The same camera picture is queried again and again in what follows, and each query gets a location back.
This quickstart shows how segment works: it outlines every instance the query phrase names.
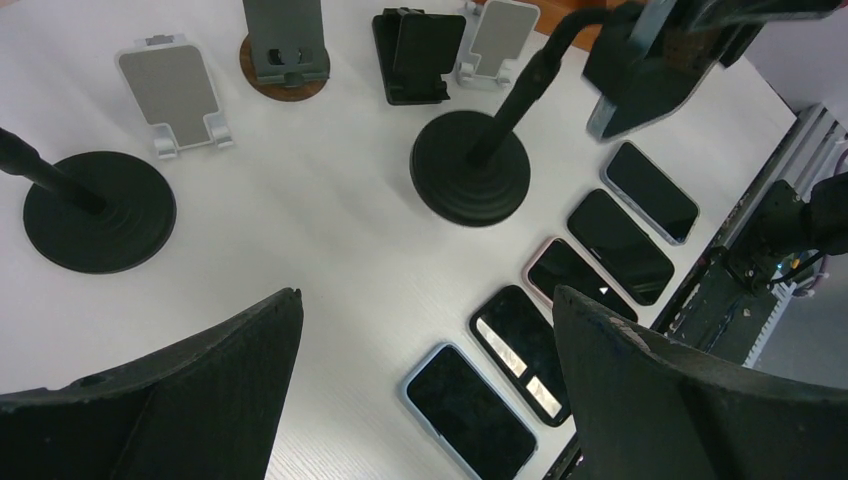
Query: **wooden round base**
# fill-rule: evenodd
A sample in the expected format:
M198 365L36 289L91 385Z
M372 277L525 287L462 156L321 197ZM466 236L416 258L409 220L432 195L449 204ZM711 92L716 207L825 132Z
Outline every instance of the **wooden round base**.
M282 85L262 85L256 78L256 68L253 66L253 59L250 56L250 38L245 37L239 49L239 63L241 63L241 71L244 73L244 78L248 83L256 89L257 92L265 95L268 98L279 100L281 102L300 102L307 98L313 97L320 92L326 80L315 82L307 82L306 85L296 88L286 88Z

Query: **black weighted base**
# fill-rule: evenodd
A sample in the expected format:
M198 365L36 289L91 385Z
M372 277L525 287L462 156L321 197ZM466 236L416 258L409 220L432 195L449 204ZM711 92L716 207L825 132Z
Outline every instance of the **black weighted base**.
M467 227L486 227L513 214L530 188L530 161L510 132L482 167L465 156L494 121L480 112L442 115L421 130L409 170L418 195L431 210Z
M168 183L138 158L91 152L56 168L109 202L91 215L34 185L24 203L24 227L49 260L83 273L114 273L152 257L174 229L177 206Z

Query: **black phone screen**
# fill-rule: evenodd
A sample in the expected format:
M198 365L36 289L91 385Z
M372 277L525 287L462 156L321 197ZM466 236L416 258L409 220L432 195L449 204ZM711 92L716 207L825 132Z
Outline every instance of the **black phone screen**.
M568 218L568 229L640 305L653 305L674 265L612 197L594 190Z
M553 327L520 287L505 287L471 317L471 332L536 416L552 427L571 415Z
M625 142L607 166L607 178L671 238L683 243L698 207L632 143Z
M622 317L638 322L636 312L564 240L556 239L527 273L530 283L550 301L557 285L572 287Z
M483 480L511 480L536 449L533 434L450 345L418 372L406 393Z

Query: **black pole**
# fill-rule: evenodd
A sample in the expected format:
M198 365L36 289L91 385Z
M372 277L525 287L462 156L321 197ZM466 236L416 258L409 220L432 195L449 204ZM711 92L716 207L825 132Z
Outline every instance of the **black pole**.
M469 164L477 168L487 165L507 135L553 82L559 73L562 56L577 34L590 25L604 23L609 14L606 8L583 8L562 19L545 46L533 55L521 71L512 91L495 114L492 125L468 152L466 161Z
M44 161L33 147L17 135L0 128L0 170L20 175L82 210L97 215L106 200Z

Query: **white table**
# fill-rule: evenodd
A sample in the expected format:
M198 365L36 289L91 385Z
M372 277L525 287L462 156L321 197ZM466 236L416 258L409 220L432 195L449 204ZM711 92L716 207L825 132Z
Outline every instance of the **white table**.
M453 99L442 105L389 106L371 18L391 6L406 4L324 2L332 79L299 104L268 100L244 80L238 49L247 30L238 0L24 0L0 10L0 125L50 161L90 150L144 158L178 202L174 234L151 261L116 275L82 275L33 249L21 222L29 184L0 176L0 392L62 387L299 287L303 339L268 478L460 477L398 400L401 379L443 340L463 348L531 425L539 450L521 478L540 478L574 424L554 429L536 420L467 321L498 288L520 284L522 266L545 238L575 244L566 216L601 187L599 168L614 145L585 133L597 100L580 78L587 54L568 52L517 128L533 167L524 205L495 227L461 228L416 195L410 147L437 115L494 113L504 94L462 90L450 80ZM408 6L450 13L460 2ZM235 147L155 159L113 58L134 39L159 33L184 33L202 47ZM524 59L544 40L534 33ZM656 305L630 302L642 324L653 322L793 118L743 60L716 69L679 112L630 137L701 208L681 247L636 219L677 268Z

